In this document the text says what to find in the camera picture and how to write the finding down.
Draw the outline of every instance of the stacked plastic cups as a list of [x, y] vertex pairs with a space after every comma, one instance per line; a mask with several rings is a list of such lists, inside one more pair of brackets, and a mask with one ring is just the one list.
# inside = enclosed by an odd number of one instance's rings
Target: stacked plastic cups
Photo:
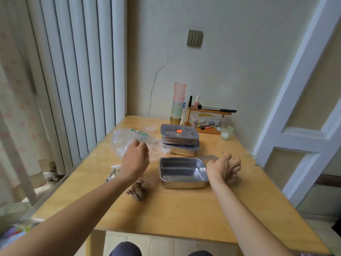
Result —
[[173, 105], [170, 113], [170, 123], [179, 125], [181, 122], [181, 115], [183, 110], [183, 103], [185, 101], [187, 84], [181, 82], [174, 83]]

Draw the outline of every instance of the door frame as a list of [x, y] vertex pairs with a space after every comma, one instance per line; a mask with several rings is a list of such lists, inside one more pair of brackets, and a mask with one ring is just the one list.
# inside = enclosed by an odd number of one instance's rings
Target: door frame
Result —
[[340, 15], [341, 0], [319, 1], [253, 151], [262, 167], [275, 147], [308, 152], [283, 188], [283, 193], [295, 207], [341, 144], [341, 99], [320, 131], [286, 127]]

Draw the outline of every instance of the container lid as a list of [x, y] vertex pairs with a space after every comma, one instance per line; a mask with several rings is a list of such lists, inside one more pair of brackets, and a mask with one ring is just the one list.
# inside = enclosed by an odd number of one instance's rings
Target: container lid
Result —
[[164, 137], [199, 139], [198, 131], [190, 126], [162, 124], [160, 132]]
[[184, 150], [190, 150], [190, 151], [198, 151], [200, 149], [200, 142], [199, 139], [196, 142], [196, 144], [194, 146], [188, 146], [188, 145], [170, 145], [170, 144], [165, 144], [163, 143], [165, 146], [168, 147], [175, 147], [178, 149], [184, 149]]

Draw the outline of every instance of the human hand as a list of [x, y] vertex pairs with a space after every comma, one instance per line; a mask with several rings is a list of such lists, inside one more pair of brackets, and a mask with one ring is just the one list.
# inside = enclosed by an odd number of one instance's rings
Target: human hand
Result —
[[210, 183], [223, 181], [226, 184], [232, 182], [237, 177], [237, 172], [241, 169], [240, 158], [232, 158], [231, 154], [225, 155], [215, 162], [209, 161], [206, 165], [206, 174]]
[[134, 140], [122, 158], [121, 171], [118, 176], [133, 184], [149, 165], [148, 147], [145, 142]]

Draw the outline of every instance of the stainless steel container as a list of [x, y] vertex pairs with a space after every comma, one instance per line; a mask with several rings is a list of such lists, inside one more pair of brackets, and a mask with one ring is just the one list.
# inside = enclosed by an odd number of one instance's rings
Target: stainless steel container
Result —
[[185, 155], [190, 157], [195, 157], [198, 150], [200, 149], [200, 142], [197, 140], [197, 143], [194, 146], [188, 145], [169, 145], [163, 144], [165, 147], [170, 148], [170, 152], [176, 155]]
[[208, 183], [205, 165], [198, 158], [162, 157], [159, 174], [169, 189], [199, 189]]
[[194, 146], [199, 139], [198, 131], [190, 126], [162, 124], [160, 132], [164, 144]]

